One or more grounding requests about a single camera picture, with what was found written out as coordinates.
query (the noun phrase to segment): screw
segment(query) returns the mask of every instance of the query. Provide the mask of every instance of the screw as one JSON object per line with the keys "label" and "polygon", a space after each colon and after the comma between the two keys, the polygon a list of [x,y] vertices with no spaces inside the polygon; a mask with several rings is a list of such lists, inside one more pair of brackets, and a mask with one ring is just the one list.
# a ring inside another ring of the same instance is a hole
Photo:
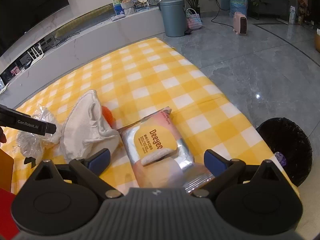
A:
{"label": "screw", "polygon": [[116,189],[110,189],[110,190],[106,191],[105,194],[106,194],[107,198],[118,198],[121,196],[121,192]]}
{"label": "screw", "polygon": [[195,191],[193,191],[193,195],[195,197],[207,197],[209,195],[209,191],[207,191],[206,189],[196,189]]}

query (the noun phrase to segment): black tv screen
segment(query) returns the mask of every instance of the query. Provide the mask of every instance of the black tv screen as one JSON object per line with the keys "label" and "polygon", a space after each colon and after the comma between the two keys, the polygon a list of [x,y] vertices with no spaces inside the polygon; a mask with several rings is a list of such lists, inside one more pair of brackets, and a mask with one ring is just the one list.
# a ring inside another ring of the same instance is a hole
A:
{"label": "black tv screen", "polygon": [[0,56],[32,27],[68,4],[68,0],[0,0]]}

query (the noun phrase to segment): basket handle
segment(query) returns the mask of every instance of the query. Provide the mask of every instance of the basket handle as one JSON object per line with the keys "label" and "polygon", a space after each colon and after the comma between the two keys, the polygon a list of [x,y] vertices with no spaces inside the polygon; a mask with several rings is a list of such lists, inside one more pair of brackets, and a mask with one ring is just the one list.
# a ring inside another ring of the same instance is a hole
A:
{"label": "basket handle", "polygon": [[188,10],[193,10],[195,12],[195,14],[197,14],[196,10],[194,10],[193,8],[188,8],[187,11]]}

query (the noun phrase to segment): space heater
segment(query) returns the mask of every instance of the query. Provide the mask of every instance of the space heater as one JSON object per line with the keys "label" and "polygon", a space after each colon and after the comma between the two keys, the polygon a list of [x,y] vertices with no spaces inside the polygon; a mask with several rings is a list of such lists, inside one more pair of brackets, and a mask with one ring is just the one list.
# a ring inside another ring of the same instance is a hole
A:
{"label": "space heater", "polygon": [[247,35],[247,17],[240,13],[236,12],[233,17],[233,30],[236,34]]}

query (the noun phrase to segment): orange box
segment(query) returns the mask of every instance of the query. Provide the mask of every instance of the orange box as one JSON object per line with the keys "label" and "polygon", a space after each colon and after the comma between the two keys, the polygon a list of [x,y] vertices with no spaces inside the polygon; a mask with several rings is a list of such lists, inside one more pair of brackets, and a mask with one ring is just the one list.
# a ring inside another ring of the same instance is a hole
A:
{"label": "orange box", "polygon": [[11,192],[13,158],[0,149],[0,188]]}
{"label": "orange box", "polygon": [[315,35],[315,47],[320,52],[320,36],[317,33]]}

